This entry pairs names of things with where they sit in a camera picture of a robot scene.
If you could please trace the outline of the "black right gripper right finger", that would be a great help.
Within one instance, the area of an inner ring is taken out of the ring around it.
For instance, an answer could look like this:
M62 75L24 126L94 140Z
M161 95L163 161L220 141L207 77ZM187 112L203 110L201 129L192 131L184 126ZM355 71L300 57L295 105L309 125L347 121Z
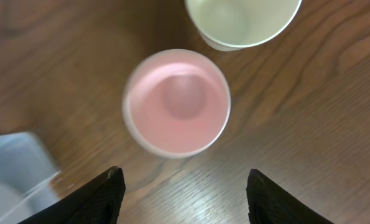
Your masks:
M251 224L333 224L257 169L250 170L246 193Z

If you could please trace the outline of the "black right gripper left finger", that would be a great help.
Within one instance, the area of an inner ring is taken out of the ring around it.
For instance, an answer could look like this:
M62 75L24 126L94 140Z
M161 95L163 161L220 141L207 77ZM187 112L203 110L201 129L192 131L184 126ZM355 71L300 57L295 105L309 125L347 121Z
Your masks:
M125 191L123 170L113 166L20 224L116 224Z

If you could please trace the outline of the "pink plastic cup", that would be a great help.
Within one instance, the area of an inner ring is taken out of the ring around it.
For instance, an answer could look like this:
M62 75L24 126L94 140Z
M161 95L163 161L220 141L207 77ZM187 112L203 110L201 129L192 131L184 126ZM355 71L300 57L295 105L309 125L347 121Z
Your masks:
M223 132L231 95L206 56L170 49L144 59L126 83L122 114L134 140L155 155L179 159L210 147Z

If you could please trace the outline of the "cream plastic cup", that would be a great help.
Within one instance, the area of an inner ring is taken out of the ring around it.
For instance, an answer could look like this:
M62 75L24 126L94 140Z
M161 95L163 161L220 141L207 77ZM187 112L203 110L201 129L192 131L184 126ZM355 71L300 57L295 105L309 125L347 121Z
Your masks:
M212 48L229 52L261 45L293 20L302 0L185 0L188 15Z

